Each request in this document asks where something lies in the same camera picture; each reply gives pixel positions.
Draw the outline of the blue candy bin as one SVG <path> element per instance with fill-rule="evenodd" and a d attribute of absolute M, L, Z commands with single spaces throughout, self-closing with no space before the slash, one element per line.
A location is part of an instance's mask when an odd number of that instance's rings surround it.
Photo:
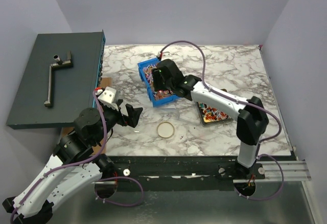
<path fill-rule="evenodd" d="M 158 62 L 159 60 L 157 58 L 153 58 L 147 61 L 139 62 L 137 64 L 139 76 L 146 85 L 147 95 L 152 102 L 153 107 L 163 106 L 179 99 L 178 96 L 169 91 L 154 90 L 152 69 L 157 66 Z"/>

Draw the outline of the round jar lid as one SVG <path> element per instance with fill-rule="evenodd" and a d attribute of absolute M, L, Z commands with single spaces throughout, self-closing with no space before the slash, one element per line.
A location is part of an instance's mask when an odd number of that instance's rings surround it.
<path fill-rule="evenodd" d="M 159 137 L 167 139 L 174 135 L 175 128 L 170 122 L 164 121 L 157 126 L 156 131 Z"/>

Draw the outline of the metal candy tin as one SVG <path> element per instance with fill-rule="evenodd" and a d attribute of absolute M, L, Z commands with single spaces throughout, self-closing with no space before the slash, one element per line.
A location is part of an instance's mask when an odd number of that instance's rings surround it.
<path fill-rule="evenodd" d="M 203 127 L 215 126 L 233 121 L 227 114 L 204 103 L 195 102 L 199 114 L 200 123 Z"/>

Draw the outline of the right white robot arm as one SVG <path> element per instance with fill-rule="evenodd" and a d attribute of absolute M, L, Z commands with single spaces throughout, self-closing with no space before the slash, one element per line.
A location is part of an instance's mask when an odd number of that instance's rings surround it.
<path fill-rule="evenodd" d="M 152 69 L 152 78 L 155 91 L 168 90 L 178 97 L 206 104 L 236 121 L 236 135 L 241 144 L 235 173 L 241 179 L 253 174 L 253 165 L 260 148 L 259 140 L 269 123 L 258 97 L 246 99 L 222 90 L 214 90 L 197 76 L 184 76 L 170 59 L 160 61 Z"/>

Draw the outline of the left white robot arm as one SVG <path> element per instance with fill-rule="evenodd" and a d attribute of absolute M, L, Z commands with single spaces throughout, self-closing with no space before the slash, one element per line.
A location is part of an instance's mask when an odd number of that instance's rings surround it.
<path fill-rule="evenodd" d="M 68 198 L 94 181 L 117 181 L 121 176 L 113 161 L 102 151 L 115 125 L 135 128 L 142 108 L 126 105 L 128 114 L 97 104 L 86 108 L 74 121 L 74 129 L 62 137 L 47 164 L 18 196 L 3 201 L 11 223 L 47 223 Z"/>

